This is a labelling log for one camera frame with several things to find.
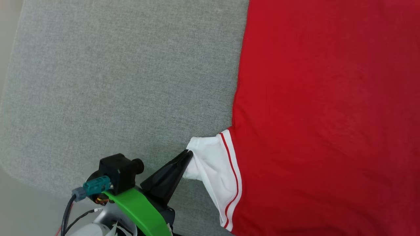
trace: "cable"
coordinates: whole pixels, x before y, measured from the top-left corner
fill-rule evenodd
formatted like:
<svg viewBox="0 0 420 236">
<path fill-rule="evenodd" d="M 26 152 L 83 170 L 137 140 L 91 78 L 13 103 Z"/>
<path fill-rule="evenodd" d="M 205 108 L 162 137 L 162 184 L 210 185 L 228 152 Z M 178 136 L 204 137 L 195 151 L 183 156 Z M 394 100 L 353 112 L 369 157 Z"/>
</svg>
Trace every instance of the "cable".
<svg viewBox="0 0 420 236">
<path fill-rule="evenodd" d="M 70 215 L 70 209 L 71 209 L 71 206 L 72 206 L 75 199 L 76 199 L 76 195 L 73 194 L 70 198 L 70 201 L 67 203 L 67 207 L 66 207 L 66 210 L 64 211 L 64 215 L 63 215 L 63 221 L 61 222 L 61 236 L 65 235 L 65 231 L 66 231 L 66 228 L 67 228 L 68 217 Z"/>
<path fill-rule="evenodd" d="M 55 233 L 55 236 L 58 236 L 60 234 L 60 232 L 61 232 L 61 225 L 58 228 L 57 232 Z"/>
<path fill-rule="evenodd" d="M 105 206 L 105 204 L 109 201 L 109 199 L 101 199 L 99 197 L 97 197 L 95 199 L 95 203 L 96 204 L 101 204 L 102 206 Z"/>
<path fill-rule="evenodd" d="M 92 209 L 92 210 L 89 210 L 89 211 L 86 211 L 85 213 L 83 213 L 81 216 L 79 216 L 78 218 L 76 218 L 74 221 L 73 221 L 73 223 L 71 223 L 70 225 L 68 225 L 68 227 L 67 227 L 67 229 L 66 229 L 66 233 L 69 231 L 69 229 L 78 221 L 78 220 L 80 220 L 80 219 L 82 219 L 83 217 L 85 217 L 87 214 L 89 214 L 89 213 L 94 213 L 94 212 L 97 212 L 97 211 L 100 211 L 100 210 L 102 210 L 103 208 L 96 208 L 96 209 Z"/>
</svg>

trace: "red stripe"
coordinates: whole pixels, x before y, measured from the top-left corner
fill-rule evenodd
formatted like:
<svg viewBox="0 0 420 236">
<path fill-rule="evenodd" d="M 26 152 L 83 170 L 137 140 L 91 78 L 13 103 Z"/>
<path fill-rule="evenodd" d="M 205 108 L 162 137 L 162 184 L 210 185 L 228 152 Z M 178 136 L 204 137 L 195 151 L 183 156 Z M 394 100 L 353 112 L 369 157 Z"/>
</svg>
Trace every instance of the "red stripe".
<svg viewBox="0 0 420 236">
<path fill-rule="evenodd" d="M 225 216 L 226 216 L 227 221 L 226 221 L 225 226 L 223 226 L 223 227 L 224 227 L 224 228 L 226 228 L 226 227 L 228 226 L 228 224 L 229 224 L 229 218 L 228 218 L 228 208 L 229 208 L 229 206 L 231 205 L 231 203 L 232 203 L 233 201 L 235 201 L 236 197 L 238 196 L 239 188 L 238 188 L 238 178 L 237 178 L 237 176 L 236 176 L 235 169 L 234 169 L 234 166 L 233 166 L 233 164 L 232 164 L 231 154 L 230 154 L 230 152 L 229 152 L 228 145 L 226 144 L 226 140 L 225 140 L 224 135 L 223 135 L 222 133 L 220 133 L 220 135 L 222 136 L 222 140 L 223 140 L 223 143 L 225 144 L 226 151 L 228 152 L 229 162 L 230 162 L 230 164 L 231 164 L 231 168 L 232 168 L 232 170 L 233 170 L 233 172 L 234 172 L 234 175 L 235 175 L 235 180 L 236 180 L 236 195 L 235 195 L 235 197 L 233 198 L 233 200 L 232 200 L 232 201 L 231 201 L 231 202 L 230 202 L 230 203 L 226 206 L 226 209 L 225 209 Z"/>
</svg>

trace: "teal connector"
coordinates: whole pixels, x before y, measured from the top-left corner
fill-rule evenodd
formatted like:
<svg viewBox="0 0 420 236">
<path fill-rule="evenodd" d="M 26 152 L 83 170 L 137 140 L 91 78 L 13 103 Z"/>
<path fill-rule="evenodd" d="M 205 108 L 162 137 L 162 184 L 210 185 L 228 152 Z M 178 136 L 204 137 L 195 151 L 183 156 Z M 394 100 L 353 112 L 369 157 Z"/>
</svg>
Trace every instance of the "teal connector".
<svg viewBox="0 0 420 236">
<path fill-rule="evenodd" d="M 93 194 L 100 194 L 103 191 L 107 191 L 113 188 L 111 180 L 108 176 L 101 176 L 96 179 L 92 179 L 83 184 L 83 188 L 86 191 L 86 195 L 90 196 Z"/>
</svg>

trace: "red t-shirt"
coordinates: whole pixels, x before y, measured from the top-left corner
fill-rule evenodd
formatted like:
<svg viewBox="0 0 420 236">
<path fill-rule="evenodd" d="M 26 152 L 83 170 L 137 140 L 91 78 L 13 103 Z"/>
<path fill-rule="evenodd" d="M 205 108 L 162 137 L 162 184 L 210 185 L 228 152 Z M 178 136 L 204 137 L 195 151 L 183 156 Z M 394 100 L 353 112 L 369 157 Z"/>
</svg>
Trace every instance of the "red t-shirt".
<svg viewBox="0 0 420 236">
<path fill-rule="evenodd" d="M 419 0 L 251 0 L 233 125 L 185 176 L 238 236 L 420 235 L 419 122 Z"/>
</svg>

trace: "gray upholstery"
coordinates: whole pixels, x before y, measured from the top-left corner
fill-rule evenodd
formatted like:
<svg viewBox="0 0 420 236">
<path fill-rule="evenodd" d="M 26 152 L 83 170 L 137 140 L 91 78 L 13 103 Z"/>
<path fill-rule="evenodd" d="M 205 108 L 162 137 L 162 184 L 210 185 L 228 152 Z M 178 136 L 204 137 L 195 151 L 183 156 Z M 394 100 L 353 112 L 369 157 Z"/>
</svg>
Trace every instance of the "gray upholstery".
<svg viewBox="0 0 420 236">
<path fill-rule="evenodd" d="M 27 0 L 0 107 L 0 162 L 65 197 L 100 158 L 141 158 L 138 181 L 192 136 L 231 124 L 248 0 Z M 228 235 L 201 182 L 170 202 L 175 230 Z"/>
</svg>

